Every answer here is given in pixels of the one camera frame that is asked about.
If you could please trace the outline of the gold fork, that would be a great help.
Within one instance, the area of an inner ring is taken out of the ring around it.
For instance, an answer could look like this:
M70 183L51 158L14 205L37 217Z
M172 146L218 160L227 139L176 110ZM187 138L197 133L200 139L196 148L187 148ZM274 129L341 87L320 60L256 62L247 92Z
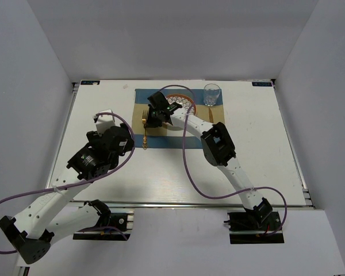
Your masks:
M148 148L148 141L147 141L147 120L148 120L148 110L144 110L142 114L142 123L144 128L143 134L143 143L142 148L146 150Z

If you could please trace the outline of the blue beige checked placemat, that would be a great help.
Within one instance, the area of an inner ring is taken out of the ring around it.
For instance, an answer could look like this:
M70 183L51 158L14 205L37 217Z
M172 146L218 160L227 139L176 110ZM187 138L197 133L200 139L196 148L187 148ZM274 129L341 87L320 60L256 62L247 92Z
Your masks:
M132 116L132 130L135 134L135 147L142 148L144 128L142 124L142 114L148 110L148 97L156 92L156 89L136 89L135 103ZM183 94L190 97L197 108L196 117L209 121L208 109L213 113L213 123L225 122L223 95L220 94L214 106L204 104L204 90L194 89L189 92L181 87L167 88L162 91L166 97L169 94ZM163 124L158 128L147 128L148 149L181 149L182 148L183 129L169 124Z

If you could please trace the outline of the patterned ceramic plate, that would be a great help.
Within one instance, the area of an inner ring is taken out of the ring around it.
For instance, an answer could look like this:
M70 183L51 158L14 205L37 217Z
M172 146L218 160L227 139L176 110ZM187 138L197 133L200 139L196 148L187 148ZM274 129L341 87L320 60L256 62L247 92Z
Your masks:
M171 104L176 102L180 104L186 111L190 110L190 114L196 115L197 108L194 101L183 94L169 94L166 96L167 101Z

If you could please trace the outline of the clear drinking glass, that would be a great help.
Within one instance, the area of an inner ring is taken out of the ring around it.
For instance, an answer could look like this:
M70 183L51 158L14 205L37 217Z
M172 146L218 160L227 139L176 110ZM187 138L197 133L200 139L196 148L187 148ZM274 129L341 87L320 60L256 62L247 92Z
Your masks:
M220 94L221 88L218 85L214 83L207 84L204 87L204 104L206 106L214 106Z

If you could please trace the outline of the gold knife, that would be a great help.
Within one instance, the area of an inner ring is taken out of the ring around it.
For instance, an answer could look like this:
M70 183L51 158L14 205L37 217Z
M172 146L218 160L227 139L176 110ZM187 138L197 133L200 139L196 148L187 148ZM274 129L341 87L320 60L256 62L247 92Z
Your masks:
M212 113L211 108L208 109L208 113L209 113L209 121L210 121L211 123L213 123L213 113Z

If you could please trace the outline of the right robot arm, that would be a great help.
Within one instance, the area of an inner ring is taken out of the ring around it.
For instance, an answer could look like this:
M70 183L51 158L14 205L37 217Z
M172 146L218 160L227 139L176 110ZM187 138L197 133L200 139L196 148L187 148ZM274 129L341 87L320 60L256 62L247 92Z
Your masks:
M164 123L183 129L184 134L191 134L201 140L205 159L217 167L229 180L243 208L248 214L249 225L262 229L269 222L272 206L264 196L255 190L246 173L241 168L235 151L235 145L224 123L216 124L204 121L190 113L181 104L169 103L161 91L148 97L149 111L147 127L161 127Z

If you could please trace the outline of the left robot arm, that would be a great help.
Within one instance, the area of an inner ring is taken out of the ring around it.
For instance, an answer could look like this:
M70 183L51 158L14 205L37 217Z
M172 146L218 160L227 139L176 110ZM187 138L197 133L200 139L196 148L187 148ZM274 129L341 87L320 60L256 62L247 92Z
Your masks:
M28 265L39 261L64 237L85 229L105 229L110 223L111 211L100 200L86 201L69 216L56 217L78 193L115 169L119 158L134 146L124 123L110 126L102 134L87 132L86 137L88 142L67 162L53 181L51 192L39 196L15 216L0 219L0 229Z

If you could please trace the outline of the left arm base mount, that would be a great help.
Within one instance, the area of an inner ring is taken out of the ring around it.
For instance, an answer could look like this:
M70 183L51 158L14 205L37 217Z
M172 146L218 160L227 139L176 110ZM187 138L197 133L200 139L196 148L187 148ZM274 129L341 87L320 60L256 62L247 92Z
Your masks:
M98 223L92 231L81 231L73 234L73 240L125 242L130 238L133 229L134 213L132 211L116 212L112 210L110 217Z

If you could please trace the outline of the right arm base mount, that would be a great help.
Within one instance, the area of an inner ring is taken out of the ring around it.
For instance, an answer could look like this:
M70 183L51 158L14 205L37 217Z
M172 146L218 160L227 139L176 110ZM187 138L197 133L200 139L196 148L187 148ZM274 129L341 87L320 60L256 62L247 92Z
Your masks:
M278 212L272 212L259 225L245 212L230 212L224 220L224 225L229 229L230 244L283 244L281 219Z

